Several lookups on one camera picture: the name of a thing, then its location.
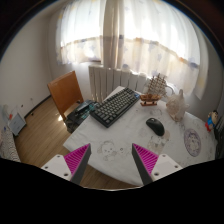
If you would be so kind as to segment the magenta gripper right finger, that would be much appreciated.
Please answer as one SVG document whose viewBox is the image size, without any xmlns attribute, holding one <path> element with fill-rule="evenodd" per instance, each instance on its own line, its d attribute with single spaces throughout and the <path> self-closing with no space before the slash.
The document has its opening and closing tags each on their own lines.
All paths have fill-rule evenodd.
<svg viewBox="0 0 224 224">
<path fill-rule="evenodd" d="M 135 143 L 132 144 L 132 155 L 143 185 L 152 183 L 182 169 L 167 154 L 157 155 Z"/>
</svg>

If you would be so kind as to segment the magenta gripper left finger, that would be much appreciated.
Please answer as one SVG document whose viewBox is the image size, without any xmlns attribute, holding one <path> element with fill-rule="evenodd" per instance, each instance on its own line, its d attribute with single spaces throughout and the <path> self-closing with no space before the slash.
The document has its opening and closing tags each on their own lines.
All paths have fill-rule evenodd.
<svg viewBox="0 0 224 224">
<path fill-rule="evenodd" d="M 86 144 L 65 156 L 55 155 L 42 166 L 42 169 L 79 185 L 90 155 L 91 145 Z"/>
</svg>

